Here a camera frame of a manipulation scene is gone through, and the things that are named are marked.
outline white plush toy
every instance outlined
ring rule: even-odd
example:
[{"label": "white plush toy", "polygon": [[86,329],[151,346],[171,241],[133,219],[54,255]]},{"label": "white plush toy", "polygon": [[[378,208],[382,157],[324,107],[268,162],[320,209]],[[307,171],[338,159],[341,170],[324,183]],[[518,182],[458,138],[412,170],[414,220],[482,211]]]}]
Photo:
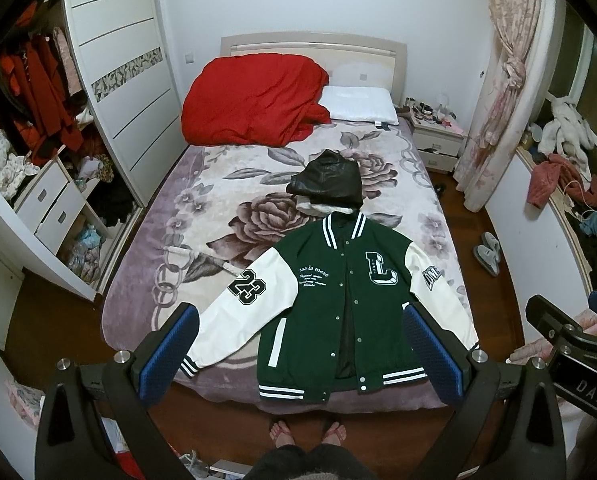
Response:
[{"label": "white plush toy", "polygon": [[596,138],[589,123],[578,113],[569,96],[553,99],[552,114],[553,121],[543,128],[538,151],[549,155],[556,149],[560,156],[578,166],[581,173],[586,173],[587,154],[583,148],[593,149]]}]

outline nightstand drawer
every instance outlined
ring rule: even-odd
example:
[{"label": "nightstand drawer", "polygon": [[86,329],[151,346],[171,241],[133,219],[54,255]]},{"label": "nightstand drawer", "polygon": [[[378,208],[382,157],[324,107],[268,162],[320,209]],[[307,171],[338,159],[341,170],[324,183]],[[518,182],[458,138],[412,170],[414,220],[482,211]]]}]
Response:
[{"label": "nightstand drawer", "polygon": [[414,130],[414,145],[419,150],[435,150],[444,155],[458,155],[463,145],[463,137],[452,137],[436,132]]},{"label": "nightstand drawer", "polygon": [[16,210],[16,214],[32,232],[36,230],[67,184],[67,177],[60,166],[53,160],[48,164],[50,167],[38,182],[34,183],[34,188]]},{"label": "nightstand drawer", "polygon": [[70,182],[38,227],[36,237],[56,254],[84,205],[85,198],[76,185]]},{"label": "nightstand drawer", "polygon": [[457,156],[441,155],[440,153],[421,152],[422,161],[425,168],[430,171],[439,171],[440,173],[449,173],[454,171],[454,166],[458,162]]}]

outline white door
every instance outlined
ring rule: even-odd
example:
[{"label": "white door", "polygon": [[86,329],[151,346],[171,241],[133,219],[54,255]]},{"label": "white door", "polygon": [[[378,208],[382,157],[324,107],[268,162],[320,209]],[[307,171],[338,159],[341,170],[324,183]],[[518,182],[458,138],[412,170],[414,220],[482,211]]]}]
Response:
[{"label": "white door", "polygon": [[101,136],[136,201],[185,149],[154,0],[64,0],[76,67]]}]

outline curtain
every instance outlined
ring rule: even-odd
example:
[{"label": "curtain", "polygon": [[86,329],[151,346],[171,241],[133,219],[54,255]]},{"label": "curtain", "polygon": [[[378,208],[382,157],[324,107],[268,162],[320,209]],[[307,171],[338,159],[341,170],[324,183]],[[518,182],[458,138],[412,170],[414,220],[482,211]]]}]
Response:
[{"label": "curtain", "polygon": [[[480,210],[493,193],[531,113],[533,100],[529,110],[525,110],[526,106],[519,108],[519,104],[521,100],[524,104],[532,93],[533,99],[536,98],[537,85],[545,70],[555,9],[554,4],[551,9],[544,8],[545,4],[545,0],[489,0],[496,45],[465,151],[454,171],[457,189],[465,191],[465,207],[471,211]],[[551,19],[545,12],[551,13]],[[538,44],[539,32],[544,36],[543,27],[548,27],[550,32],[547,43],[541,42],[544,52],[530,56],[530,46]],[[537,83],[536,71],[540,74]]]}]

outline pink curtain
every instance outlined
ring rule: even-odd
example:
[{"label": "pink curtain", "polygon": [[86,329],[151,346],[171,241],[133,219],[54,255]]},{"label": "pink curtain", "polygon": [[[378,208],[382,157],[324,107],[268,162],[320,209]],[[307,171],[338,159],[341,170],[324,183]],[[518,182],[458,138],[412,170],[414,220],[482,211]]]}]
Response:
[{"label": "pink curtain", "polygon": [[[541,0],[489,0],[498,48],[492,53],[465,151],[454,171],[457,189],[465,191],[465,206],[474,212],[496,188],[525,126],[514,131],[509,128],[525,85],[527,56],[540,9]],[[505,140],[503,153],[495,153],[501,137]]]}]

